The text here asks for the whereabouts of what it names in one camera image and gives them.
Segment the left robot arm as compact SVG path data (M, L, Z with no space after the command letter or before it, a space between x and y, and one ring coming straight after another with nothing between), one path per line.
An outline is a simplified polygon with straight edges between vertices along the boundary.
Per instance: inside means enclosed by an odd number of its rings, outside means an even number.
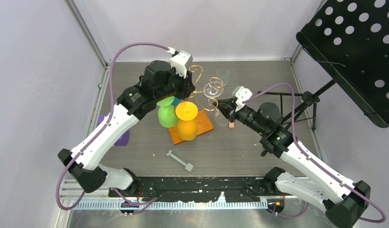
M135 196L139 185L132 172L104 166L100 161L122 134L155 110L157 102L172 96L186 99L194 90L187 64L153 61L139 82L117 98L113 112L79 145L62 149L58 158L85 193L107 187L120 189L128 197Z

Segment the green plastic wine glass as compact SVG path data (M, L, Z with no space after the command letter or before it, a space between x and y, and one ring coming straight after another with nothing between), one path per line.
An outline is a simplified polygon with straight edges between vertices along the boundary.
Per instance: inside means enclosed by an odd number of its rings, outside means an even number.
M178 123L175 107L172 105L174 99L174 96L170 96L156 103L159 106L157 113L158 120L165 128L174 127Z

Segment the orange plastic wine glass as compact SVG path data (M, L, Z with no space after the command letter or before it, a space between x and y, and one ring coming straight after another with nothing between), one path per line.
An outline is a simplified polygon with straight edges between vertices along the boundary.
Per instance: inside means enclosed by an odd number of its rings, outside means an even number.
M181 102L175 109L178 117L178 135L184 141L193 140L198 134L196 117L198 115L197 106L189 101Z

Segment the clear wine glass back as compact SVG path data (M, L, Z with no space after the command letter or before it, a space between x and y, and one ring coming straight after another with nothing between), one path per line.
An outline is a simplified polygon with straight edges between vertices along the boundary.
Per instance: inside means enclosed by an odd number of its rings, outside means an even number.
M223 86L226 86L229 81L230 71L227 68L219 68L216 71L216 76L222 80Z

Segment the gold wire wine glass rack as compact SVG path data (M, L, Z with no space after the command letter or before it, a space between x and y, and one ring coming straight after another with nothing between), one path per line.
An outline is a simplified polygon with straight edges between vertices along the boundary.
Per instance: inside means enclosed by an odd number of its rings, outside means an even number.
M206 112L216 110L216 107L206 108L196 99L196 95L204 95L208 104L218 103L219 97L224 91L224 83L218 77L211 77L202 90L194 90L188 98L180 102L174 109L177 116L177 124L168 129L174 145L191 141L197 136L208 133L214 129Z

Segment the clear wine glass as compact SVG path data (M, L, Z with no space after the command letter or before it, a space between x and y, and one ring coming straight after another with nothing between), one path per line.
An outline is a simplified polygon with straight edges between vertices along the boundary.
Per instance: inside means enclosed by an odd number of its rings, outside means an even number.
M213 107L214 121L218 126L227 126L228 121L222 114L222 112L215 107L218 104L217 98L223 93L224 86L219 81L211 81L203 88L203 94L208 98L208 103Z
M219 68L216 71L216 76L222 80L223 86L226 86L229 81L230 71L227 68Z

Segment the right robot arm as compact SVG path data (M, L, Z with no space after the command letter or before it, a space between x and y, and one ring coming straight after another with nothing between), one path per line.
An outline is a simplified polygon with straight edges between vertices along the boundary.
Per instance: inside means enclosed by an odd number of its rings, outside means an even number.
M294 177L282 168L274 167L266 175L264 188L276 195L287 193L314 205L339 228L351 228L368 207L370 186L351 179L330 168L281 125L282 114L276 104L266 102L254 110L247 105L237 107L235 98L220 99L213 105L230 122L239 121L262 138L264 153L270 153L291 164L310 181Z

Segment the blue plastic wine glass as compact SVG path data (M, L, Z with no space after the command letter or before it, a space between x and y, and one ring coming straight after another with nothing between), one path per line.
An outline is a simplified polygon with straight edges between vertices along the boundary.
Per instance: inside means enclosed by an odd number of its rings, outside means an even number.
M182 99L178 99L177 97L174 98L172 105L174 107L177 107L182 102Z

